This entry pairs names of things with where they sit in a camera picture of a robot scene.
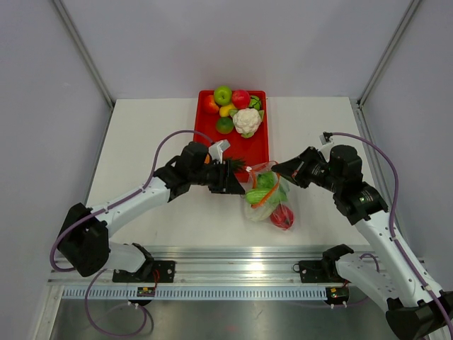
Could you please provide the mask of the green lettuce cabbage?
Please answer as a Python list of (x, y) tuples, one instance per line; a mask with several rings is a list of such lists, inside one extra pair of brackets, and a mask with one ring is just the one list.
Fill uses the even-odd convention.
[(245, 200), (245, 216), (254, 222), (260, 222), (268, 219), (272, 212), (280, 203), (287, 202), (287, 192), (289, 191), (287, 184), (274, 172), (251, 171), (249, 181), (252, 188), (269, 188), (270, 192), (257, 205), (251, 205)]

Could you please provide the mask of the clear zip top bag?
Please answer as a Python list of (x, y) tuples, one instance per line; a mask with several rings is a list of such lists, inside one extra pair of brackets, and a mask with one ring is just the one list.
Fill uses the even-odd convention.
[(247, 166), (248, 181), (244, 199), (246, 219), (290, 230), (295, 216), (289, 202), (289, 183), (272, 170), (276, 161)]

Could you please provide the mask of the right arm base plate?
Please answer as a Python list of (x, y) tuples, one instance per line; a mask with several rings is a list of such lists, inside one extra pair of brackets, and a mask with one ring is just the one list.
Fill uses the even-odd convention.
[(343, 279), (322, 260), (296, 262), (292, 270), (297, 273), (302, 283), (342, 283)]

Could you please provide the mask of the red bell pepper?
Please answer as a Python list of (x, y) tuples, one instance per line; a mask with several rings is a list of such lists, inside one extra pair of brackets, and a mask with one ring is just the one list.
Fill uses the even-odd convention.
[(286, 205), (278, 205), (270, 215), (270, 221), (274, 226), (288, 230), (294, 223), (294, 213)]

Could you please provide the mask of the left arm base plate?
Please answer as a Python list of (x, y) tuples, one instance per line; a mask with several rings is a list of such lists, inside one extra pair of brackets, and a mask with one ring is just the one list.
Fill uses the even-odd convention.
[(175, 261), (145, 261), (138, 271), (130, 273), (115, 269), (114, 283), (172, 283), (174, 282)]

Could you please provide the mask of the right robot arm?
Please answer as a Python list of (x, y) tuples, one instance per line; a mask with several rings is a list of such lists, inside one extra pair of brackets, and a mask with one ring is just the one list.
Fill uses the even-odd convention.
[(300, 188), (315, 184), (330, 191), (338, 211), (386, 269), (386, 274), (375, 271), (341, 244), (322, 254), (325, 278), (356, 285), (381, 308), (399, 339), (421, 339), (443, 327), (452, 328), (452, 292), (444, 290), (419, 262), (395, 227), (384, 199), (363, 180), (362, 159), (354, 147), (334, 146), (328, 157), (309, 147), (272, 170)]

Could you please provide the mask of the green cucumber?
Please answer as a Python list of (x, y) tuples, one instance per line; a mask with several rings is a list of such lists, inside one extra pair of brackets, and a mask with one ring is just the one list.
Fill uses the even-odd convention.
[(251, 205), (259, 204), (267, 194), (269, 194), (269, 188), (252, 188), (245, 194), (245, 200)]

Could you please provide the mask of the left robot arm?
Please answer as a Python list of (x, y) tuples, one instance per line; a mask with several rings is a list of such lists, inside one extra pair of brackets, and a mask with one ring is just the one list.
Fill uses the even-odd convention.
[(110, 238), (145, 212), (187, 193), (191, 186), (242, 196), (245, 190), (234, 174), (232, 161), (223, 157), (228, 148), (227, 140), (209, 147), (190, 142), (180, 155), (155, 170), (145, 184), (116, 201), (94, 208), (73, 205), (60, 230), (56, 250), (82, 277), (113, 269), (136, 282), (158, 278), (154, 257), (142, 245), (117, 244)]

